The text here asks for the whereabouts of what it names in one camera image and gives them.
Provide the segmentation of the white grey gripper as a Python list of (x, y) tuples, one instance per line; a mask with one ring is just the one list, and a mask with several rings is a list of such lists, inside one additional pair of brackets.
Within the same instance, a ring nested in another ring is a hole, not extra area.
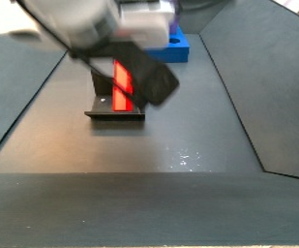
[(84, 61), (112, 57), (121, 62), (134, 78), (130, 97), (140, 106), (162, 105), (180, 86), (166, 64), (148, 54), (168, 45), (174, 14), (166, 0), (70, 0), (70, 51)]

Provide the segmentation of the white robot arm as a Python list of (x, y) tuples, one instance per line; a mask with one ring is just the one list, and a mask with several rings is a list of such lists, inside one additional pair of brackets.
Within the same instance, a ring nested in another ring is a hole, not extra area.
[(170, 0), (0, 0), (0, 35), (44, 49), (64, 48), (84, 62), (112, 57), (134, 78), (129, 99), (160, 106), (180, 87), (168, 65), (150, 58), (170, 40)]

